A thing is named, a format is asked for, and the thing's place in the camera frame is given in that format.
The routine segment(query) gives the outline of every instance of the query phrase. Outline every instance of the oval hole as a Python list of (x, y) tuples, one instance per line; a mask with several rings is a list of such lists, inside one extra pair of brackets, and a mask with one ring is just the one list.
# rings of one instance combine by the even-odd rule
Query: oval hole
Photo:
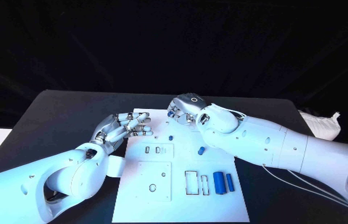
[(20, 191), (22, 191), (22, 193), (23, 193), (25, 195), (28, 195), (28, 189), (26, 189), (26, 186), (25, 186), (25, 185), (20, 186)]
[(155, 192), (155, 191), (156, 191), (156, 185), (152, 184), (152, 185), (150, 185), (150, 192)]

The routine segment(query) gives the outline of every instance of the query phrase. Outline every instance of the robotic hand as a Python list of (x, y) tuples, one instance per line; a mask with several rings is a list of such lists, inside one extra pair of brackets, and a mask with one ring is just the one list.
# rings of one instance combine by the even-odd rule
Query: robotic hand
[(172, 100), (168, 116), (179, 124), (197, 122), (204, 141), (213, 148), (224, 149), (256, 165), (312, 177), (348, 200), (348, 144), (303, 135), (275, 122), (210, 105), (194, 93)]
[[(120, 177), (124, 159), (110, 155), (123, 138), (150, 136), (149, 113), (110, 115), (90, 143), (0, 173), (0, 220), (3, 223), (48, 223), (91, 198), (106, 176)], [(55, 195), (45, 196), (45, 188)]]

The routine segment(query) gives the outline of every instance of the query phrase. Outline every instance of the dark backdrop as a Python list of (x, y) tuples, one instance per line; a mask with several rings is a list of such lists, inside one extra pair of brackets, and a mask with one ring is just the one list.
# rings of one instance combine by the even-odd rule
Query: dark backdrop
[(0, 0), (0, 14), (2, 127), (57, 89), (288, 98), (344, 129), (347, 0)]

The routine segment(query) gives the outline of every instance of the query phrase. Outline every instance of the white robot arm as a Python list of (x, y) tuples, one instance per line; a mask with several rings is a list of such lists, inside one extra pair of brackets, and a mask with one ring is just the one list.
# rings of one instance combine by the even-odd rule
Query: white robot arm
[[(91, 198), (106, 176), (120, 177), (124, 159), (110, 155), (123, 138), (150, 136), (149, 113), (110, 115), (90, 143), (0, 173), (2, 223), (48, 223)], [(45, 196), (45, 188), (55, 194)]]
[(250, 163), (288, 169), (325, 183), (348, 200), (348, 144), (303, 135), (267, 120), (246, 116), (194, 93), (179, 95), (168, 116), (181, 124), (197, 121), (207, 144)]

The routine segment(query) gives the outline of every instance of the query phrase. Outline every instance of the white cloth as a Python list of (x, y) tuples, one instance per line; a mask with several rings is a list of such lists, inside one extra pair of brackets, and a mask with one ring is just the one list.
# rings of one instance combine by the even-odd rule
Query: white cloth
[(341, 132), (341, 126), (337, 121), (340, 112), (337, 112), (331, 118), (316, 117), (302, 111), (299, 111), (299, 113), (306, 121), (315, 137), (325, 140), (334, 140)]

